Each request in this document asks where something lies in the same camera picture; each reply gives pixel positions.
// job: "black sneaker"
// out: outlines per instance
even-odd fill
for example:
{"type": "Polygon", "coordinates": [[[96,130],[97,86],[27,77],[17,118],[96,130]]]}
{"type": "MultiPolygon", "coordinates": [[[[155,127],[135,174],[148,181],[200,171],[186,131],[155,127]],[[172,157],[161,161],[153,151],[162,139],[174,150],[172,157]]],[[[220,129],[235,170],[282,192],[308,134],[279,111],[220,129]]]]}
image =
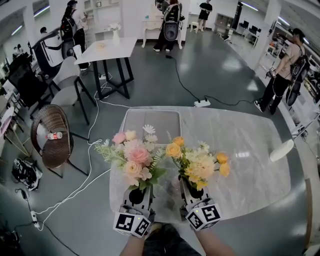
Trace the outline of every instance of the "black sneaker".
{"type": "Polygon", "coordinates": [[[263,112],[263,111],[261,110],[260,102],[259,102],[258,100],[255,100],[255,101],[254,101],[254,105],[257,107],[258,110],[260,110],[261,112],[263,112]]]}
{"type": "Polygon", "coordinates": [[[268,109],[269,109],[269,112],[270,112],[271,115],[273,115],[276,112],[276,110],[272,109],[272,105],[271,104],[268,105],[268,109]]]}

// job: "gray floor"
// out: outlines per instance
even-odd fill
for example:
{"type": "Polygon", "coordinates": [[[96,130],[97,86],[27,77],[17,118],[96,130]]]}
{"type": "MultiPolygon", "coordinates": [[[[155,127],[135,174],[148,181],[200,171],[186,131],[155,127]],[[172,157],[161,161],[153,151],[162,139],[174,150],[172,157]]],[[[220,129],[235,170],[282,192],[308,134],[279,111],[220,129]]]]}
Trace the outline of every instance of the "gray floor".
{"type": "MultiPolygon", "coordinates": [[[[252,101],[259,98],[265,87],[241,57],[219,37],[209,31],[187,33],[187,44],[183,50],[175,47],[171,53],[176,57],[183,84],[198,97],[214,96],[226,103],[238,100],[252,101]]],[[[130,58],[134,82],[129,86],[130,100],[119,94],[105,99],[110,103],[127,106],[193,106],[194,99],[179,84],[175,63],[166,59],[165,53],[155,53],[153,44],[147,43],[144,49],[138,43],[130,58]]],[[[115,61],[107,62],[113,79],[119,79],[115,61]]],[[[93,73],[84,76],[90,93],[96,91],[93,73]]],[[[93,124],[97,108],[83,96],[86,112],[93,124]]],[[[253,104],[241,102],[237,106],[226,106],[214,100],[211,108],[250,113],[270,118],[283,141],[291,137],[287,125],[279,111],[274,116],[260,113],[253,104]]],[[[99,116],[90,135],[90,142],[111,138],[119,129],[126,108],[99,102],[99,116]]],[[[77,103],[75,107],[65,108],[73,132],[86,136],[90,126],[86,126],[77,103]]],[[[31,209],[43,211],[68,196],[84,180],[85,176],[73,168],[64,169],[64,178],[52,174],[44,168],[40,158],[39,167],[43,177],[37,191],[30,193],[31,209]]],[[[109,168],[100,155],[90,150],[92,174],[90,180],[109,168]]],[[[18,151],[10,144],[5,146],[2,157],[9,164],[0,163],[0,212],[8,220],[9,227],[29,223],[27,203],[16,188],[11,177],[12,162],[18,151]]],[[[88,145],[84,140],[75,139],[71,161],[89,171],[88,145]]],[[[305,247],[307,226],[307,203],[304,174],[299,155],[293,149],[288,155],[291,176],[291,192],[282,200],[251,214],[221,221],[212,229],[225,243],[233,247],[238,255],[276,256],[301,255],[305,247]]],[[[41,215],[44,220],[47,213],[41,215]]],[[[62,204],[46,222],[52,231],[76,253],[81,256],[119,255],[127,237],[112,230],[114,214],[109,206],[109,174],[105,174],[77,197],[62,204]]],[[[178,226],[181,236],[195,249],[204,253],[189,227],[178,226]]],[[[27,256],[71,256],[44,228],[42,232],[33,226],[20,227],[21,246],[27,256]]]]}

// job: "black pants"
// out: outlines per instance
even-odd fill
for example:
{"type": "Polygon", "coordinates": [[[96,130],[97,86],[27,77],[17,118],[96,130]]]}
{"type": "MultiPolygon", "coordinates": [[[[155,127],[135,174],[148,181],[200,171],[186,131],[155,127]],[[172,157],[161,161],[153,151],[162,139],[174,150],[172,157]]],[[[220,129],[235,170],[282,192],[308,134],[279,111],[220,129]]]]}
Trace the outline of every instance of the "black pants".
{"type": "MultiPolygon", "coordinates": [[[[81,52],[83,53],[86,50],[86,38],[85,38],[85,31],[83,28],[78,29],[73,36],[74,44],[81,46],[81,52]]],[[[89,63],[82,63],[79,65],[80,69],[86,69],[89,67],[89,63]]]]}
{"type": "Polygon", "coordinates": [[[171,224],[152,233],[144,242],[143,256],[201,256],[171,224]]]}
{"type": "Polygon", "coordinates": [[[279,105],[282,96],[285,93],[290,80],[283,78],[281,75],[277,74],[275,78],[271,78],[268,86],[266,87],[263,97],[260,101],[260,108],[262,111],[266,110],[266,107],[275,95],[275,99],[270,107],[270,111],[273,114],[276,112],[276,108],[279,105]]]}
{"type": "Polygon", "coordinates": [[[162,28],[160,31],[158,42],[155,44],[153,48],[161,51],[164,45],[166,44],[166,49],[171,51],[176,41],[168,41],[165,38],[164,27],[165,27],[165,22],[162,23],[162,28]]]}

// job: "white power cable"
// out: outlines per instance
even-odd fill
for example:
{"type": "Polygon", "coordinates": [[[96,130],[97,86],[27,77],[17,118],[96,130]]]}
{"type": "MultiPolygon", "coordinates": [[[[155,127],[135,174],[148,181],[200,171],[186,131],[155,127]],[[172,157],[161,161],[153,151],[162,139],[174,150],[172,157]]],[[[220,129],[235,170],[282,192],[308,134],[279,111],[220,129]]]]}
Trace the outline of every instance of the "white power cable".
{"type": "MultiPolygon", "coordinates": [[[[112,89],[111,87],[105,86],[107,83],[108,83],[108,82],[105,82],[105,83],[101,86],[102,91],[103,91],[105,88],[109,88],[110,90],[112,89]]],[[[97,100],[99,100],[101,103],[110,104],[110,105],[113,105],[113,106],[120,106],[120,107],[129,108],[129,109],[131,108],[130,106],[125,106],[125,105],[120,105],[120,104],[113,104],[113,103],[109,103],[109,102],[104,102],[104,101],[96,98],[97,92],[98,92],[98,91],[96,91],[95,94],[94,94],[94,96],[93,96],[94,99],[95,99],[96,105],[97,105],[97,113],[96,113],[96,117],[95,117],[95,119],[94,119],[93,125],[92,125],[91,128],[89,129],[88,138],[90,138],[90,132],[91,132],[92,128],[95,126],[96,121],[97,121],[97,118],[98,118],[98,115],[99,115],[99,105],[98,105],[98,101],[97,101],[97,100]]],[[[40,214],[43,214],[43,213],[47,212],[47,211],[50,210],[51,208],[54,208],[54,209],[52,210],[52,212],[50,212],[50,214],[49,214],[49,215],[45,218],[45,220],[42,222],[42,228],[41,228],[41,229],[38,228],[39,231],[42,231],[42,230],[44,229],[45,222],[47,221],[47,219],[51,216],[51,214],[52,214],[60,205],[62,205],[62,204],[63,204],[64,202],[66,202],[67,200],[74,198],[78,193],[80,193],[80,192],[82,192],[83,190],[85,190],[90,184],[92,184],[94,181],[96,181],[96,180],[97,180],[98,178],[100,178],[102,175],[106,174],[107,172],[109,172],[109,171],[111,170],[111,169],[109,169],[109,170],[101,173],[99,176],[97,176],[97,177],[94,178],[91,182],[89,182],[83,189],[79,190],[79,189],[87,182],[87,180],[89,179],[89,177],[90,177],[90,175],[91,175],[91,172],[92,172],[92,164],[91,164],[91,157],[90,157],[90,148],[91,148],[92,145],[95,145],[95,144],[100,143],[100,142],[102,142],[102,139],[98,139],[97,141],[95,141],[95,142],[93,142],[93,143],[89,143],[89,141],[87,141],[87,144],[90,145],[89,148],[88,148],[90,171],[89,171],[88,177],[84,180],[84,182],[83,182],[76,190],[74,190],[71,194],[69,194],[63,201],[56,203],[54,206],[50,206],[48,209],[46,209],[46,210],[44,210],[44,211],[35,212],[36,214],[40,215],[40,214]]]]}

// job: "white shirt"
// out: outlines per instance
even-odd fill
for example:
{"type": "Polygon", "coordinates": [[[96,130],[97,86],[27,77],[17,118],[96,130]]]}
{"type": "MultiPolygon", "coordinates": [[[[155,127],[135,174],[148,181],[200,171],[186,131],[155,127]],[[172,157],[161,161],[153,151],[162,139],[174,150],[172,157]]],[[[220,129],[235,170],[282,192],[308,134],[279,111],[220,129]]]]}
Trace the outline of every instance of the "white shirt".
{"type": "Polygon", "coordinates": [[[71,18],[74,20],[77,30],[83,29],[84,27],[82,26],[82,20],[85,18],[86,16],[84,15],[83,12],[79,11],[79,10],[75,10],[71,16],[71,18]]]}

